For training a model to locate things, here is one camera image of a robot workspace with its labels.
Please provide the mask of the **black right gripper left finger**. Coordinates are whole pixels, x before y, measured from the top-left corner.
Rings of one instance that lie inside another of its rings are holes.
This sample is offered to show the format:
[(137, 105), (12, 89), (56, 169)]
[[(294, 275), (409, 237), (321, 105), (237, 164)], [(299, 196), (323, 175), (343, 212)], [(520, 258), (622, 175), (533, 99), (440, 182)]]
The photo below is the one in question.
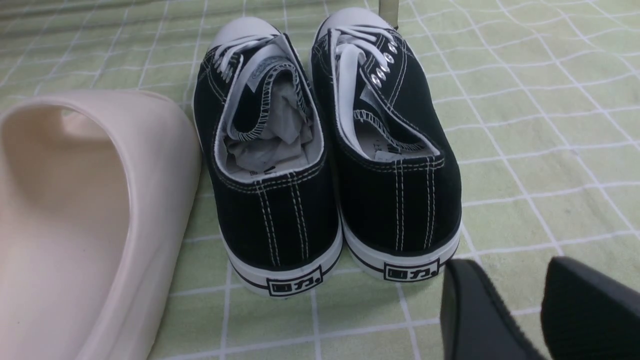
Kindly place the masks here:
[(439, 324), (446, 360), (544, 359), (474, 260), (445, 265)]

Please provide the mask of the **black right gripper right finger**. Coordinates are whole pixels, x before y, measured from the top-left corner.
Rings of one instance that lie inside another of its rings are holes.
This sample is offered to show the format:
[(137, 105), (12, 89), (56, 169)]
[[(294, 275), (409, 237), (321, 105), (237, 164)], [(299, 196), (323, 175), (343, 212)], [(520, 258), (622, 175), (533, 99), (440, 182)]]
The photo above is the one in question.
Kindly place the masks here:
[(548, 264), (541, 305), (553, 360), (637, 360), (639, 293), (567, 256)]

